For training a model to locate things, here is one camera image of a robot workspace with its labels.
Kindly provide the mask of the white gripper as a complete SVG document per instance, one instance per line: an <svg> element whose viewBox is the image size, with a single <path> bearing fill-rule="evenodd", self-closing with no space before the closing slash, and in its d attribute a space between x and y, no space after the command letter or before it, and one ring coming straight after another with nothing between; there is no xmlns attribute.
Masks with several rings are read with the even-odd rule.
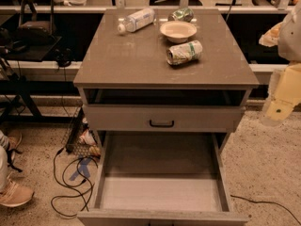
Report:
<svg viewBox="0 0 301 226"><path fill-rule="evenodd" d="M274 70L269 83L269 96L262 107L261 123L282 124L301 103L301 63L290 62L284 70Z"/></svg>

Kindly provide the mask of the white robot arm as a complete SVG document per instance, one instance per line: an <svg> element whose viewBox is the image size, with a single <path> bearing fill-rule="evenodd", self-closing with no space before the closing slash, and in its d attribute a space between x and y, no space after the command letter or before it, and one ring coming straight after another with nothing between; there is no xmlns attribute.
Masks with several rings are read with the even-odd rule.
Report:
<svg viewBox="0 0 301 226"><path fill-rule="evenodd" d="M263 34L259 44L277 46L278 55L289 61L284 70L273 71L268 98L262 108L261 122L277 126L301 103L301 2L292 8L282 22Z"/></svg>

